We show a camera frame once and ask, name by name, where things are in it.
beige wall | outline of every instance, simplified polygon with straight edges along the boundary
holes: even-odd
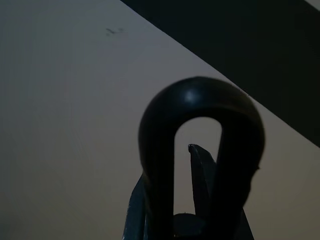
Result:
[[[149,101],[183,78],[228,80],[118,0],[2,1],[0,16],[0,239],[121,239]],[[320,150],[256,106],[255,239],[319,239]],[[179,130],[176,213],[194,211],[187,145],[216,157],[220,134],[206,118]]]

metal hook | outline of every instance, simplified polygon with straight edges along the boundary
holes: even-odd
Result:
[[[236,87],[207,77],[179,81],[147,107],[139,127],[147,233],[173,239],[174,140],[179,127],[197,117],[222,126],[209,215],[201,237],[231,240],[264,149],[264,129],[252,101]]]

black metal loop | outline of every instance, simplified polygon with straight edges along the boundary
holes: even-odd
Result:
[[[264,129],[252,101],[236,87],[207,77],[170,85],[154,97],[139,127],[144,198],[150,240],[173,234],[174,141],[179,127],[196,117],[222,126],[211,206],[202,235],[231,240],[264,149]]]

